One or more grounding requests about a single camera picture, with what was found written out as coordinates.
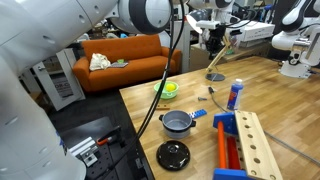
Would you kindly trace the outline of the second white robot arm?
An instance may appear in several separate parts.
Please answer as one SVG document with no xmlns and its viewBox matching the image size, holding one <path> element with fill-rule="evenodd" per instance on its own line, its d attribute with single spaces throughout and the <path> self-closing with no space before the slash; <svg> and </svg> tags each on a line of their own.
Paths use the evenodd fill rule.
<svg viewBox="0 0 320 180">
<path fill-rule="evenodd" d="M 304 16 L 311 3 L 320 13 L 320 0 L 297 0 L 282 18 L 281 32 L 272 38 L 274 48 L 290 52 L 279 69 L 285 76 L 308 78 L 311 68 L 320 63 L 320 16 Z"/>
</svg>

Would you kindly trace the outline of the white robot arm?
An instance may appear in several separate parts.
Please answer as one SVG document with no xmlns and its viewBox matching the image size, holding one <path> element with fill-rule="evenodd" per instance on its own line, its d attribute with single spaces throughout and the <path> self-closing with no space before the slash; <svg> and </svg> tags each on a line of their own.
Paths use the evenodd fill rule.
<svg viewBox="0 0 320 180">
<path fill-rule="evenodd" d="M 19 76 L 105 18 L 121 30 L 157 34 L 183 0 L 0 0 L 0 180 L 84 180 L 86 166 L 64 146 Z M 185 0 L 229 12 L 234 0 Z"/>
</svg>

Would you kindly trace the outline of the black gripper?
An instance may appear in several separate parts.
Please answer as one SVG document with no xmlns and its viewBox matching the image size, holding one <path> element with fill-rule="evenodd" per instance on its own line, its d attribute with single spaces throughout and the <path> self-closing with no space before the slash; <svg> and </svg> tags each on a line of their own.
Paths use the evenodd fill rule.
<svg viewBox="0 0 320 180">
<path fill-rule="evenodd" d="M 224 47 L 222 42 L 225 30 L 226 28 L 224 26 L 218 26 L 216 29 L 210 31 L 209 39 L 206 41 L 206 49 L 209 51 L 209 60 L 213 60 L 213 54 L 216 53 L 215 56 L 217 56 Z"/>
</svg>

